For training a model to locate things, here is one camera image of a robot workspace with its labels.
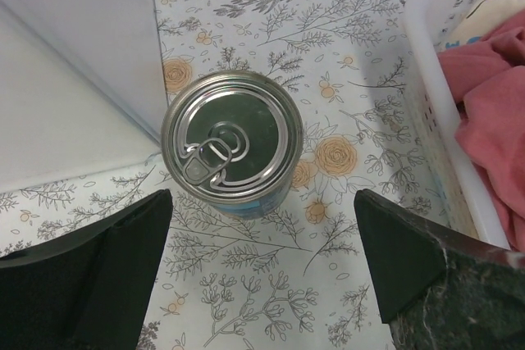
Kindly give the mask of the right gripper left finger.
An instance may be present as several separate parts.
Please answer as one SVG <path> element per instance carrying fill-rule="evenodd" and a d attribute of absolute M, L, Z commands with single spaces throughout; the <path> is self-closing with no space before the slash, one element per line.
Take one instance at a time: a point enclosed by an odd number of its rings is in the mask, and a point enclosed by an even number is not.
<path fill-rule="evenodd" d="M 1 259 L 3 349 L 134 349 L 171 222 L 161 189 Z"/>

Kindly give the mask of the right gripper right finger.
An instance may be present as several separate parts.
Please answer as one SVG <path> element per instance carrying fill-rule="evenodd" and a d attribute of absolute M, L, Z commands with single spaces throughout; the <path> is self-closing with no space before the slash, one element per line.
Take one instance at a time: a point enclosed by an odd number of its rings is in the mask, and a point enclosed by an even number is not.
<path fill-rule="evenodd" d="M 369 189 L 354 211 L 398 349 L 522 349 L 524 255 L 413 214 Z"/>

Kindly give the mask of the blue can with clear lid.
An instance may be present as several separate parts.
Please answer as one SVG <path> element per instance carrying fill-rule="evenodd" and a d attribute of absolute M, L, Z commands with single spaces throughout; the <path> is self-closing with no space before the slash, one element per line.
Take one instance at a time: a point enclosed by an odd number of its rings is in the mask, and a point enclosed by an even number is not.
<path fill-rule="evenodd" d="M 303 151 L 299 109 L 274 80 L 246 70 L 184 87 L 162 123 L 162 156 L 190 196 L 241 220 L 285 200 Z"/>

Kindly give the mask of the white plastic cube cabinet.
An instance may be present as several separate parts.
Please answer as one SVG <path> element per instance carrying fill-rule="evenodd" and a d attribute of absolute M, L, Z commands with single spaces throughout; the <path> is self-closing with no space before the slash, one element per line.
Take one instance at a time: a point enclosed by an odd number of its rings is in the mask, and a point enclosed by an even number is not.
<path fill-rule="evenodd" d="M 153 0 L 1 0 L 1 189 L 158 154 L 167 95 Z"/>

